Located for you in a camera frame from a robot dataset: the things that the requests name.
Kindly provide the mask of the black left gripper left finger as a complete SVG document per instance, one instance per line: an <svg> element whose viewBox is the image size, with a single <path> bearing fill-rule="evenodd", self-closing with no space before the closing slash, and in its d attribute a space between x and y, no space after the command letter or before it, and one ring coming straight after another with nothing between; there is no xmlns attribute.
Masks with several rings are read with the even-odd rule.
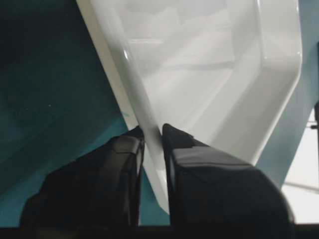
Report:
<svg viewBox="0 0 319 239"><path fill-rule="evenodd" d="M137 226L144 148L136 127L49 173L26 201L20 226Z"/></svg>

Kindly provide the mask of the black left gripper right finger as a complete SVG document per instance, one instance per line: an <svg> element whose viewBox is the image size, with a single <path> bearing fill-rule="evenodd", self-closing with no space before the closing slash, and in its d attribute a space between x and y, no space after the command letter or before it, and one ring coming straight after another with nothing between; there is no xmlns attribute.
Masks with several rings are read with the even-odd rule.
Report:
<svg viewBox="0 0 319 239"><path fill-rule="evenodd" d="M255 166L168 123L162 145L172 224L294 222L279 188Z"/></svg>

